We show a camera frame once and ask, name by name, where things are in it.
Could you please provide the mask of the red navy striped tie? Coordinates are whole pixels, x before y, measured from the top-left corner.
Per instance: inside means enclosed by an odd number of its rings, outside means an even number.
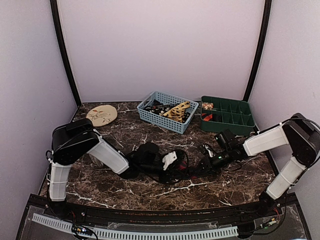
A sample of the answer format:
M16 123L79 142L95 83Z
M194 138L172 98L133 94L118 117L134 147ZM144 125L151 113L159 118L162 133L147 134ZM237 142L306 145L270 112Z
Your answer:
M182 160L174 166L173 177L177 180L193 180L199 178L199 175L194 165L188 165L186 160Z

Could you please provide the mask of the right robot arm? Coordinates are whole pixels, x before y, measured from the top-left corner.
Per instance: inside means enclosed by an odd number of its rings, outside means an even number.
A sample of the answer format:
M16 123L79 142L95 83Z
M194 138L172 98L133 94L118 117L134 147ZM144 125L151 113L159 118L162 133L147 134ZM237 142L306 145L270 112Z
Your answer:
M197 177L217 172L233 161L242 161L281 146L290 146L290 159L259 195L255 213L260 217L266 217L273 211L276 201L320 159L320 126L300 113L243 142L237 141L229 129L215 135L215 140L223 151L215 153L210 150L196 168Z

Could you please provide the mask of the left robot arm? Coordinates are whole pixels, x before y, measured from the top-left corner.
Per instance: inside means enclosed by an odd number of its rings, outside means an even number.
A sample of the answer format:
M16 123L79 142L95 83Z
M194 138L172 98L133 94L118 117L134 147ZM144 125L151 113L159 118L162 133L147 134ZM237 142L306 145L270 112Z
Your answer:
M161 155L156 144L147 142L124 154L110 144L87 118L61 125L53 130L51 149L45 153L49 162L46 174L48 207L58 218L67 218L71 213L66 203L69 174L72 165L85 154L93 156L126 180L144 174L158 183L174 185L189 173L189 158L181 149Z

